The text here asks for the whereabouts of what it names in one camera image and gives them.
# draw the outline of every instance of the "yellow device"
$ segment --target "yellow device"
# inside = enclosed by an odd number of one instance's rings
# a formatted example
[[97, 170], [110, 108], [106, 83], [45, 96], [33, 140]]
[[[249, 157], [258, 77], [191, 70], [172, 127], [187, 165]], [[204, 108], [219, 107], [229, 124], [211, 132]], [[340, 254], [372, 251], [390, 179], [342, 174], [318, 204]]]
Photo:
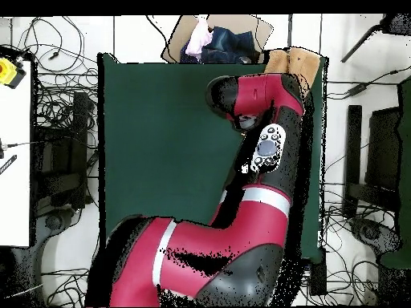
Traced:
[[22, 64], [14, 65], [6, 58], [0, 58], [0, 83], [16, 88], [20, 84], [26, 72], [22, 69]]

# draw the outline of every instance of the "table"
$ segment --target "table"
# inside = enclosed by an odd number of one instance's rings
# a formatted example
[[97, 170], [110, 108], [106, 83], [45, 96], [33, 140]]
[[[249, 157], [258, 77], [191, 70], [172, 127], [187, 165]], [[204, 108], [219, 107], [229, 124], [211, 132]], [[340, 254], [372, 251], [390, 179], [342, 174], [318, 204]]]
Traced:
[[[309, 105], [315, 111], [310, 199], [303, 221], [290, 221], [303, 224], [302, 257], [314, 263], [323, 260], [318, 232], [324, 64], [322, 59]], [[105, 178], [100, 178], [99, 186], [105, 188], [100, 210], [105, 212], [102, 227], [107, 235], [134, 213], [209, 222], [241, 137], [230, 122], [210, 114], [204, 89], [219, 75], [260, 73], [264, 68], [262, 64], [119, 64], [104, 56], [104, 69], [99, 71], [105, 74], [104, 135], [100, 132], [105, 140]]]
[[[0, 57], [11, 50], [1, 47]], [[31, 63], [23, 62], [27, 75], [11, 89], [0, 86], [0, 139], [3, 144], [31, 141]], [[31, 219], [31, 146], [9, 148], [2, 167], [13, 155], [16, 161], [0, 175], [0, 246], [27, 247]]]

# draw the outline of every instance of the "white table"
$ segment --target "white table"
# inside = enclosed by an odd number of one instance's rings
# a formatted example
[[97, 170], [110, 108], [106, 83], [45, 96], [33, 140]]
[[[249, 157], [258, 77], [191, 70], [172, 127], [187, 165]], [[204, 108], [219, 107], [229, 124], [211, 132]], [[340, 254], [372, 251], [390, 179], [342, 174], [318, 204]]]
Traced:
[[[23, 62], [26, 76], [11, 89], [0, 85], [0, 138], [3, 144], [30, 142], [31, 64]], [[30, 145], [4, 151], [0, 168], [13, 156], [17, 160], [0, 175], [0, 246], [29, 246]]]

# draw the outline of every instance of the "green table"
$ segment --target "green table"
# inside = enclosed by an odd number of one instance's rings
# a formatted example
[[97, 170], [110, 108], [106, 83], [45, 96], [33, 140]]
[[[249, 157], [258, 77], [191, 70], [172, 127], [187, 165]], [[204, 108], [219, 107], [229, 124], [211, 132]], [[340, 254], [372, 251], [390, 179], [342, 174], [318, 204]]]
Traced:
[[[99, 74], [104, 74], [107, 235], [121, 219], [136, 213], [210, 221], [242, 136], [207, 107], [206, 85], [220, 75], [261, 73], [264, 68], [120, 64], [104, 55]], [[303, 257], [318, 262], [322, 72], [312, 91], [315, 131], [301, 246]]]

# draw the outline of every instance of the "white stripe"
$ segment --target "white stripe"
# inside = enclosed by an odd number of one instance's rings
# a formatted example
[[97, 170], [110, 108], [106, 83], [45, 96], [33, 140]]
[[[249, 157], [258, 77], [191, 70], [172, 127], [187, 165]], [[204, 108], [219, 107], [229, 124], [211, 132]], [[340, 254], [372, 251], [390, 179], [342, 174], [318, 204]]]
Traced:
[[224, 202], [224, 200], [226, 199], [226, 195], [227, 195], [227, 191], [224, 190], [224, 191], [222, 192], [222, 198], [220, 198], [220, 204], [221, 204], [222, 202]]
[[157, 285], [160, 285], [161, 266], [163, 265], [165, 250], [169, 245], [170, 238], [173, 235], [173, 231], [175, 230], [176, 225], [176, 222], [170, 222], [169, 226], [164, 231], [164, 234], [161, 237], [160, 244], [158, 245], [156, 257], [154, 258], [153, 264], [153, 284], [155, 287], [157, 287]]
[[262, 202], [281, 210], [287, 217], [290, 211], [290, 202], [278, 192], [265, 188], [247, 188], [242, 197], [243, 201]]

